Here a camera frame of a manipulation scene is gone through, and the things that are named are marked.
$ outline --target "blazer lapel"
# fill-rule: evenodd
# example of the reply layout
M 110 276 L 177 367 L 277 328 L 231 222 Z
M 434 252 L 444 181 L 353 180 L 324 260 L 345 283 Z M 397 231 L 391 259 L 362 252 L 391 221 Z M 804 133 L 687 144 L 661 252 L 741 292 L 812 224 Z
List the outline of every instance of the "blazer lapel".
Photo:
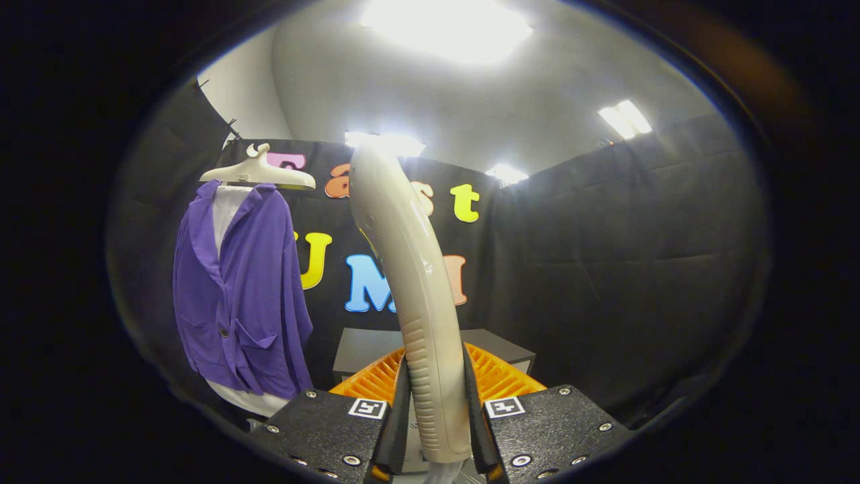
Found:
M 218 286 L 223 286 L 218 250 L 215 247 L 215 227 L 212 224 L 212 197 L 220 184 L 218 180 L 205 183 L 197 190 L 197 198 L 188 204 L 188 236 L 194 255 L 209 277 Z

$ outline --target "beige curved handle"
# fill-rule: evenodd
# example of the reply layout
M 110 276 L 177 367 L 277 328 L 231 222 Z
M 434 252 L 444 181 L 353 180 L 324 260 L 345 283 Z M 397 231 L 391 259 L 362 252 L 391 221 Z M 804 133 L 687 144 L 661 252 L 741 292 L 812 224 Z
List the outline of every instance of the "beige curved handle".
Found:
M 433 226 L 397 158 L 379 143 L 355 150 L 349 198 L 394 297 L 424 457 L 463 461 L 470 455 L 463 344 Z

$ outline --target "blazer sleeve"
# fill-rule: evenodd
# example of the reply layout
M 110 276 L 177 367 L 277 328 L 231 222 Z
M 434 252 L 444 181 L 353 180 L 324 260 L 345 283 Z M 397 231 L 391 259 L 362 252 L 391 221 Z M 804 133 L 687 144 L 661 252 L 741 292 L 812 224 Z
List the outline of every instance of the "blazer sleeve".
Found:
M 176 320 L 176 330 L 179 332 L 179 339 L 182 342 L 182 349 L 185 351 L 185 358 L 188 364 L 194 371 L 197 370 L 197 364 L 191 358 L 191 352 L 185 342 L 185 332 L 182 324 L 179 321 L 179 313 L 181 311 L 181 289 L 179 288 L 179 271 L 182 265 L 182 248 L 188 243 L 188 213 L 182 216 L 182 221 L 179 223 L 179 234 L 176 236 L 176 248 L 173 256 L 173 311 Z
M 304 360 L 304 347 L 313 331 L 308 308 L 304 304 L 302 271 L 298 265 L 296 240 L 292 234 L 292 222 L 287 212 L 286 233 L 284 236 L 283 261 L 283 322 L 284 346 L 288 363 L 300 389 L 313 388 L 307 363 Z

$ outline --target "white curved object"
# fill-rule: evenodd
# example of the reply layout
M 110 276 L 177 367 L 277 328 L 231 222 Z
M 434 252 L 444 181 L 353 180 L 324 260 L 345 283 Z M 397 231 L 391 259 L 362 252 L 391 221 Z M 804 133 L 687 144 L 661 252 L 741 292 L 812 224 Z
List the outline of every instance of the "white curved object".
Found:
M 355 150 L 349 197 L 394 297 L 424 457 L 463 461 L 470 455 L 463 344 L 433 226 L 397 158 L 378 142 Z
M 248 158 L 245 161 L 233 166 L 209 170 L 200 177 L 200 181 L 274 183 L 284 189 L 313 190 L 316 188 L 314 177 L 303 171 L 271 166 L 266 161 L 268 150 L 268 143 L 260 145 L 259 150 L 255 150 L 254 145 L 248 146 L 246 151 Z

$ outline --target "purple blazer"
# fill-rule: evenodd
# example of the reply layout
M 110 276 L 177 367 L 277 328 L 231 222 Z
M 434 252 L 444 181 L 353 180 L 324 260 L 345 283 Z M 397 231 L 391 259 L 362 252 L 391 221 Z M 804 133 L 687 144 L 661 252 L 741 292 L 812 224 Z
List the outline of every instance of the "purple blazer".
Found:
M 312 326 L 290 208 L 273 184 L 255 186 L 227 227 L 218 261 L 212 200 L 219 185 L 197 190 L 176 240 L 173 300 L 185 354 L 207 380 L 294 398 L 313 387 L 302 350 Z

